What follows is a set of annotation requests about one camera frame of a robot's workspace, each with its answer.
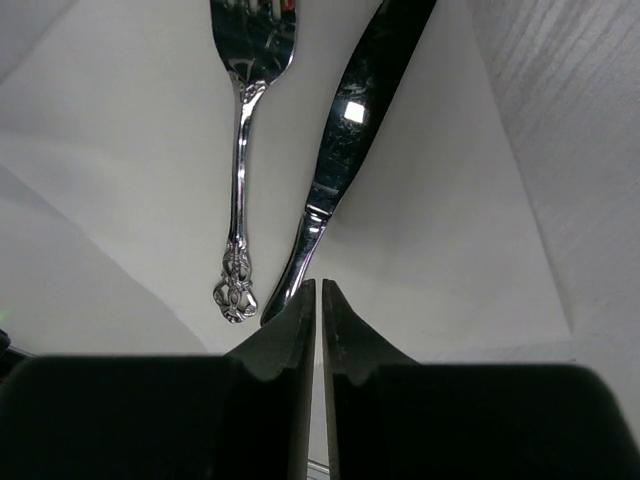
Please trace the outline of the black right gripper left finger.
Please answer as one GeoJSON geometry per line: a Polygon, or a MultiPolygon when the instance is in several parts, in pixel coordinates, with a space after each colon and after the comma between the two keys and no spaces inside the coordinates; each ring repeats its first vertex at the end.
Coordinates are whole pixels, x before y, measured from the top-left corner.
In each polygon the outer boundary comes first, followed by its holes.
{"type": "Polygon", "coordinates": [[[40,356],[1,388],[5,479],[303,479],[316,285],[217,356],[40,356]]]}

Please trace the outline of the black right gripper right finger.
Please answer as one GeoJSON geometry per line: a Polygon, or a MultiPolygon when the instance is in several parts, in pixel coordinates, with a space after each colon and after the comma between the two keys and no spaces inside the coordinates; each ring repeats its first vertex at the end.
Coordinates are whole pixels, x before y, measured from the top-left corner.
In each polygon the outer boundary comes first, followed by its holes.
{"type": "Polygon", "coordinates": [[[639,450],[592,371],[422,364],[322,286],[334,479],[635,479],[639,450]]]}

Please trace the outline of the white paper napkin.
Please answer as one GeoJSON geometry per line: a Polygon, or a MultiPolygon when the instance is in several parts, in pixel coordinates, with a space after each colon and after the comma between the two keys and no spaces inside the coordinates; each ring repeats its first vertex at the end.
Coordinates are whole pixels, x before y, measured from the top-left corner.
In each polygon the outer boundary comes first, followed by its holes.
{"type": "MultiPolygon", "coordinates": [[[[78,1],[1,86],[1,325],[31,353],[222,352],[234,95],[204,1],[78,1]]],[[[441,1],[308,274],[419,359],[566,341],[468,6],[441,1]]]]}

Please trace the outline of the ornate silver fork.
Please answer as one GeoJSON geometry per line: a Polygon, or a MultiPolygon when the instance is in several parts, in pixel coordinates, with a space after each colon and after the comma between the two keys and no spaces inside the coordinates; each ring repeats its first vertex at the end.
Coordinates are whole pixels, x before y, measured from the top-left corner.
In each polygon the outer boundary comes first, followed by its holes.
{"type": "Polygon", "coordinates": [[[212,36],[235,95],[230,221],[220,280],[212,297],[232,324],[252,317],[252,265],[246,228],[247,150],[261,97],[289,67],[297,27],[295,1],[212,1],[212,36]]]}

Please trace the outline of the plain silver knife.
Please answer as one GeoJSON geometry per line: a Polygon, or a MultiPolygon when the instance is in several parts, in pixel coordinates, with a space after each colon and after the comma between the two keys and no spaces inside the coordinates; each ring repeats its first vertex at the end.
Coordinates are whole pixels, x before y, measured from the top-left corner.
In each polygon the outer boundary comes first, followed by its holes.
{"type": "Polygon", "coordinates": [[[333,98],[292,251],[261,315],[262,326],[285,308],[303,283],[435,6],[434,1],[383,1],[361,35],[333,98]]]}

